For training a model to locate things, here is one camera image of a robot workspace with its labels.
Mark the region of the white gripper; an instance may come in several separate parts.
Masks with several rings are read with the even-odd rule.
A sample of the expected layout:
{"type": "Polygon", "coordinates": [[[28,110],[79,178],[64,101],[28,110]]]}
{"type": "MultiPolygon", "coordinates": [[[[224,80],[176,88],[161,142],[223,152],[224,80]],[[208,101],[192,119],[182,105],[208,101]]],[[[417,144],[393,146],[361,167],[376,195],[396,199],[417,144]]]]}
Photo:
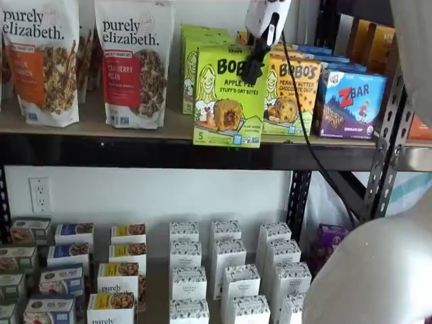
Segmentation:
{"type": "Polygon", "coordinates": [[[245,65],[246,72],[253,71],[255,67],[261,68],[271,46],[279,42],[290,6],[290,0],[250,2],[245,18],[246,44],[251,49],[245,65]]]}

